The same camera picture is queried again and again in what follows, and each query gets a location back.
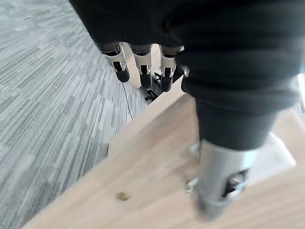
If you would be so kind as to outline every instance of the wood grain surface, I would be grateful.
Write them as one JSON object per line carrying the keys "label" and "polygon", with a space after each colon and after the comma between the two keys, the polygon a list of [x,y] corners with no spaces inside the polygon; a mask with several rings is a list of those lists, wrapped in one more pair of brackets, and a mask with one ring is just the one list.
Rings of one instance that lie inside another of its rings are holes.
{"label": "wood grain surface", "polygon": [[[141,115],[155,109],[149,106]],[[187,156],[189,146],[197,140],[193,99],[182,94],[150,121],[142,118],[126,127],[127,142],[113,141],[121,146],[110,147],[105,162],[24,229],[305,228],[305,130],[296,114],[282,112],[273,131],[285,142],[297,167],[248,188],[212,223],[198,220],[193,200],[182,188],[182,182],[197,170]],[[117,198],[121,192],[129,197],[127,201]]]}

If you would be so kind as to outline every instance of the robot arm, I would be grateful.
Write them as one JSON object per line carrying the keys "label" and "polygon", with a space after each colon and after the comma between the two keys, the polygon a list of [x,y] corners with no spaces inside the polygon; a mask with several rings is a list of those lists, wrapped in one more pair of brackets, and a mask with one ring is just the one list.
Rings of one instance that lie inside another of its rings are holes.
{"label": "robot arm", "polygon": [[182,86],[196,100],[201,152],[199,176],[189,185],[198,186],[198,212],[219,216],[244,190],[278,112],[298,99],[290,82],[300,70],[305,2],[70,2],[120,81],[129,78],[118,75],[127,73],[122,49],[104,45],[128,42],[146,87],[152,43],[162,46],[164,91],[175,63],[188,67]]}

